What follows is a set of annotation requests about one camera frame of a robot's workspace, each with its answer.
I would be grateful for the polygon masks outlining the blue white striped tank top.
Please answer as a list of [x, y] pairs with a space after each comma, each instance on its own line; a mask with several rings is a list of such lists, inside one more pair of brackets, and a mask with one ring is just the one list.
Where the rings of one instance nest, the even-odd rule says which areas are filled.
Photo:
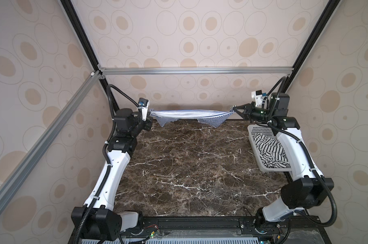
[[234, 114], [233, 111], [223, 112], [215, 110], [150, 110], [150, 115], [157, 120], [161, 127], [178, 120], [196, 120], [199, 123], [217, 128], [232, 114]]

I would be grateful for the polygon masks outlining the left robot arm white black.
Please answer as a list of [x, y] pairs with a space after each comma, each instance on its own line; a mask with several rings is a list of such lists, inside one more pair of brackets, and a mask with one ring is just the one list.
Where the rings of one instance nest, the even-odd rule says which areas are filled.
[[114, 241], [122, 232], [139, 227], [138, 212], [115, 213], [113, 208], [119, 183], [137, 146], [137, 136], [150, 130], [152, 118], [147, 108], [140, 107], [138, 112], [120, 109], [112, 119], [113, 129], [103, 146], [106, 163], [83, 206], [75, 207], [71, 214], [75, 244], [82, 239]]

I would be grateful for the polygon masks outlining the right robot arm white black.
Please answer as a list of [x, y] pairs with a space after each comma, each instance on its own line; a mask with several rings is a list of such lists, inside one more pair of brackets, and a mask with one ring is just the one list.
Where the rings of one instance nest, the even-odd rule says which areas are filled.
[[[299, 214], [316, 225], [330, 227], [335, 223], [338, 214], [331, 192], [334, 182], [325, 177], [315, 165], [296, 118], [288, 117], [289, 101], [290, 97], [285, 93], [272, 93], [268, 108], [260, 108], [255, 102], [232, 108], [244, 120], [262, 123], [272, 130], [291, 168], [292, 181], [281, 188], [281, 196], [277, 200], [257, 211], [254, 226], [260, 228]], [[305, 209], [321, 205], [326, 198], [331, 204], [328, 221], [317, 221], [305, 213]]]

